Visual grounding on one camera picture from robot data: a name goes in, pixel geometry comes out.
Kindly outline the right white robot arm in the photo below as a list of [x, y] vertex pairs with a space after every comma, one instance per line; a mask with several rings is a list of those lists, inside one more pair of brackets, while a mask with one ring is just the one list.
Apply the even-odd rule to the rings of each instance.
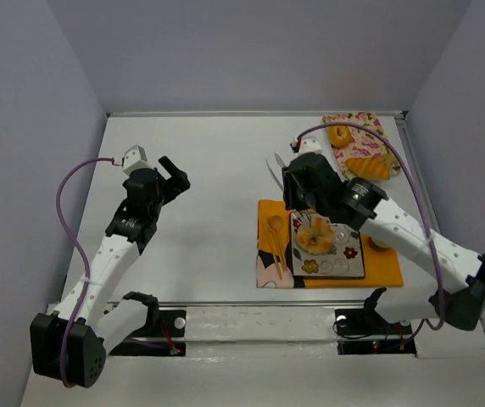
[[390, 292], [378, 288], [364, 311], [393, 324], [439, 319], [472, 331], [485, 308], [485, 253], [462, 248], [401, 209], [374, 183], [356, 177], [342, 180], [327, 159], [304, 153], [282, 169], [287, 209], [314, 210], [401, 254], [435, 279], [430, 286]]

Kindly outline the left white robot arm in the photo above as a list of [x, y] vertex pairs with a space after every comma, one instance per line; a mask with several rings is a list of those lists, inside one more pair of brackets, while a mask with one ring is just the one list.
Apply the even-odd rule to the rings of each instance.
[[107, 305], [155, 235], [161, 209], [191, 186], [187, 173], [166, 156], [159, 158], [168, 173], [162, 176], [140, 147], [109, 162], [126, 175], [126, 197], [92, 259], [76, 239], [72, 241], [84, 272], [52, 311], [37, 314], [30, 325], [33, 371], [66, 387], [91, 387], [114, 348], [133, 332], [157, 325], [159, 301], [153, 295], [129, 292], [112, 310]]

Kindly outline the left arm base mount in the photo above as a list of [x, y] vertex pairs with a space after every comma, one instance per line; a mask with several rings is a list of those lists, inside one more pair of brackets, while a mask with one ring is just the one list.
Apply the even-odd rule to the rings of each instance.
[[155, 326], [150, 324], [134, 331], [111, 352], [111, 356], [183, 357], [187, 344], [185, 309], [160, 309]]

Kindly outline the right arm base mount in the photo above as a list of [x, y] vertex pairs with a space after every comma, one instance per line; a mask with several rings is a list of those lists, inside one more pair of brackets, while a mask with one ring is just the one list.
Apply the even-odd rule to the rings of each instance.
[[340, 355], [411, 354], [417, 355], [410, 326], [390, 324], [375, 312], [362, 309], [336, 309], [332, 330], [337, 335]]

